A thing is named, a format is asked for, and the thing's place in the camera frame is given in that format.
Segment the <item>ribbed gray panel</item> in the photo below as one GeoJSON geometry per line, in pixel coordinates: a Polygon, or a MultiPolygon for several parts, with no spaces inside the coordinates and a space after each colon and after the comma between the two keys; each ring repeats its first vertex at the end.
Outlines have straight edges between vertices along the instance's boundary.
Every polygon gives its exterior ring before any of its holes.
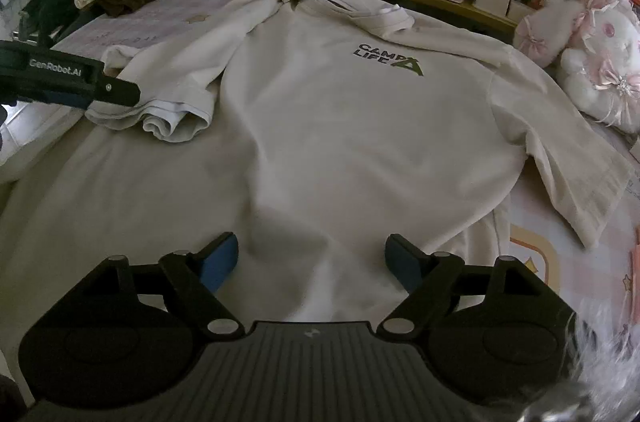
{"type": "Polygon", "coordinates": [[[413,346],[376,339],[367,323],[258,323],[247,338],[210,344],[180,384],[147,402],[41,402],[24,422],[470,422],[470,408],[413,346]]]}

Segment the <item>beige t-shirt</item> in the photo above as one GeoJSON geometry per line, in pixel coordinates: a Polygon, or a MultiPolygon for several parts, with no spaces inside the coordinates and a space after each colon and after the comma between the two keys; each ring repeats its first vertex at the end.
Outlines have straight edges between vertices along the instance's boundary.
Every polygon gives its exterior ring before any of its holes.
{"type": "Polygon", "coordinates": [[[175,132],[193,139],[170,144],[127,128],[140,113],[98,105],[92,120],[127,129],[72,132],[18,182],[0,217],[14,375],[28,326],[113,253],[151,263],[233,230],[239,264],[219,297],[244,323],[376,323],[402,298],[389,234],[491,265],[533,157],[592,247],[632,171],[523,54],[379,0],[235,0],[120,77],[142,106],[172,88],[209,99],[212,122],[193,137],[185,115],[175,132]]]}

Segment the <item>silver screw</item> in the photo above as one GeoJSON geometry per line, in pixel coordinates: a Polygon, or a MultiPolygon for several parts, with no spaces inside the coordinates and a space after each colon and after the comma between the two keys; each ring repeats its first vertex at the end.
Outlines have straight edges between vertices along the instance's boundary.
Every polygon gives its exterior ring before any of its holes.
{"type": "Polygon", "coordinates": [[[414,331],[415,325],[409,319],[394,317],[387,319],[382,327],[390,334],[410,334],[414,331]]]}
{"type": "Polygon", "coordinates": [[[207,325],[207,330],[212,334],[218,335],[228,335],[233,334],[236,330],[240,328],[238,322],[233,319],[214,319],[207,325]]]}

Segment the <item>yellow star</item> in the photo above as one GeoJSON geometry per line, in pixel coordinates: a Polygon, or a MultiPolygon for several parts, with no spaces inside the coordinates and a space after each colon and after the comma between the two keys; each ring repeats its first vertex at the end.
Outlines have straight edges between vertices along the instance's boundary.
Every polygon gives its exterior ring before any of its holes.
{"type": "Polygon", "coordinates": [[[190,18],[187,18],[185,22],[188,24],[197,24],[198,22],[204,22],[207,18],[209,18],[208,14],[194,14],[190,18]]]}
{"type": "Polygon", "coordinates": [[[531,272],[533,272],[533,274],[538,273],[538,268],[536,267],[536,264],[533,263],[533,260],[531,258],[527,259],[524,266],[527,267],[527,269],[529,269],[531,272]]]}
{"type": "Polygon", "coordinates": [[[633,285],[633,280],[629,278],[628,274],[625,274],[625,277],[623,278],[622,283],[625,286],[625,292],[631,292],[631,285],[633,285]]]}

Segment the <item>white plush bunny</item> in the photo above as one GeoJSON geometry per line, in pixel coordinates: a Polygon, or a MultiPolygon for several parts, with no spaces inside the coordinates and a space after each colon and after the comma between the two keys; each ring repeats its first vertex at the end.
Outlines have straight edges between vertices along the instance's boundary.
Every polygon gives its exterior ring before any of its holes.
{"type": "Polygon", "coordinates": [[[514,46],[543,68],[560,55],[556,79],[578,110],[640,131],[640,23],[629,0],[547,0],[514,46]]]}

